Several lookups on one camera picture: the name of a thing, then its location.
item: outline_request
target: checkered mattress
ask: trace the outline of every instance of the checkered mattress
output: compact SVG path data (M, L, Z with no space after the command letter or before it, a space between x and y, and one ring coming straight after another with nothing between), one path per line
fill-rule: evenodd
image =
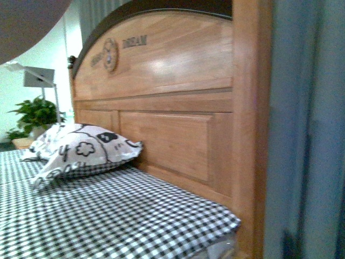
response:
M0 258L191 258L240 224L131 165L32 191L43 165L21 153L0 153Z

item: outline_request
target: wall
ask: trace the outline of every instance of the wall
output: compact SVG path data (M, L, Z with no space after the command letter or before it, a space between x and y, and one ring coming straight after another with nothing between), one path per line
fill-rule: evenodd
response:
M60 110L68 112L72 109L70 87L68 81L67 57L78 56L82 48L79 2L73 1L61 20L33 48L15 60L24 66L55 69L54 82L58 86ZM39 96L40 88L23 87L24 74L0 69L0 142L8 141L6 131L17 126L20 115L7 113L15 110L15 104L26 99ZM46 89L46 99L55 103L54 90Z

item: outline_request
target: white pillow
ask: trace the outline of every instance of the white pillow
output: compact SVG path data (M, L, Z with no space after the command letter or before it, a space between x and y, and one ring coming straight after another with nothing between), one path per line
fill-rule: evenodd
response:
M131 161L142 151L142 142L133 143L98 126L71 124L61 128L53 141L41 147L35 144L32 150L23 155L23 161L48 160L32 180L34 189L37 189L56 177L99 174Z

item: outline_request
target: wooden bed frame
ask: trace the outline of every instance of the wooden bed frame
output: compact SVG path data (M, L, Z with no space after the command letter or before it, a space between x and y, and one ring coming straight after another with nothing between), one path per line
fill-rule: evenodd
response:
M75 121L143 141L143 171L229 207L246 258L263 257L271 12L259 0L134 0L70 73Z

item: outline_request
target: wooden footboard post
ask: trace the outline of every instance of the wooden footboard post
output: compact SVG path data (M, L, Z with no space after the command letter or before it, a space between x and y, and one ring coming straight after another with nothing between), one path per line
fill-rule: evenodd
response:
M263 258L272 3L234 0L233 207L242 219L239 245Z

